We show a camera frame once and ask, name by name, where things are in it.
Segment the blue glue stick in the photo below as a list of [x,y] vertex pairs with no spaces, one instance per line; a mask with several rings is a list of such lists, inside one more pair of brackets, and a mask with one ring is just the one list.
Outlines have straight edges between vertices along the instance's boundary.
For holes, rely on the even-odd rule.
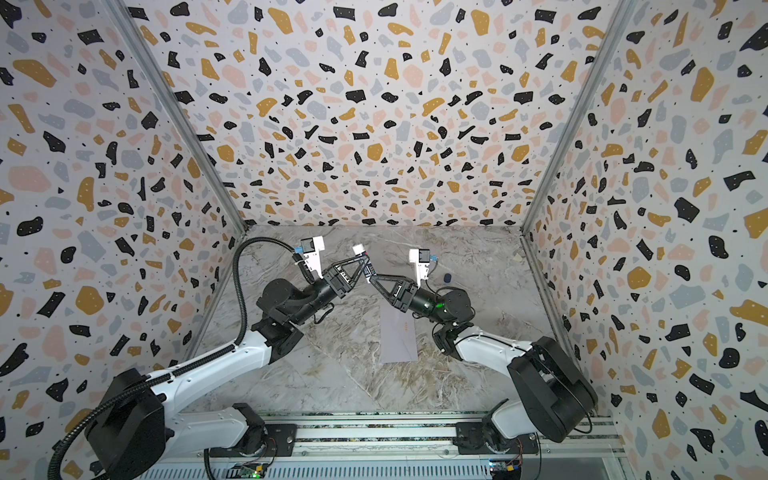
[[353,246],[353,253],[356,257],[362,257],[363,258],[363,272],[366,277],[370,277],[373,275],[374,270],[371,264],[370,257],[368,256],[368,253],[365,249],[365,247],[362,244],[356,244]]

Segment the lavender envelope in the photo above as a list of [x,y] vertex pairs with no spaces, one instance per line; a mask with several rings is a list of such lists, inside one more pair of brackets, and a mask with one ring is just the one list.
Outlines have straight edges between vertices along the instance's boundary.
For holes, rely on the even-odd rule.
[[379,308],[381,363],[416,362],[418,348],[414,319],[384,299],[379,301]]

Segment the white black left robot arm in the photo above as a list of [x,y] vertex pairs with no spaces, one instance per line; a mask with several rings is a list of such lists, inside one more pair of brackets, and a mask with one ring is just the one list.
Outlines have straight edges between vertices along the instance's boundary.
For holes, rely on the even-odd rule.
[[83,427],[105,479],[135,479],[173,454],[211,448],[250,455],[264,449],[265,426],[247,404],[197,414],[185,408],[219,386],[288,355],[301,325],[346,296],[369,268],[357,255],[329,266],[304,288],[277,278],[256,301],[262,318],[241,323],[236,338],[184,363],[141,374],[117,375]]

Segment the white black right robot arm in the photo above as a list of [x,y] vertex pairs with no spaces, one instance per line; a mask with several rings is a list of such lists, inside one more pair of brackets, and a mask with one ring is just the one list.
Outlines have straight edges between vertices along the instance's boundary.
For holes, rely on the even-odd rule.
[[479,438],[462,442],[467,447],[505,453],[529,435],[561,442],[596,407],[594,388],[555,339],[522,341],[483,331],[473,323],[476,311],[462,288],[433,291],[399,275],[373,275],[369,282],[392,307],[429,320],[442,354],[487,367],[512,382],[516,397],[483,417]]

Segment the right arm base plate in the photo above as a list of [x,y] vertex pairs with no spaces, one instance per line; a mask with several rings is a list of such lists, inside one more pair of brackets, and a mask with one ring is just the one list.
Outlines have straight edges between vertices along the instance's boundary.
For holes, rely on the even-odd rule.
[[455,428],[453,444],[462,455],[516,455],[522,452],[522,443],[519,440],[504,437],[491,424],[459,422]]

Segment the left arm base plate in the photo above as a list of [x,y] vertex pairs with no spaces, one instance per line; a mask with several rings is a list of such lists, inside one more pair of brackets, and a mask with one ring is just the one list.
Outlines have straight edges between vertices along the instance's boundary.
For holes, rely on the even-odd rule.
[[249,427],[235,450],[244,457],[290,457],[297,436],[296,424],[266,424]]

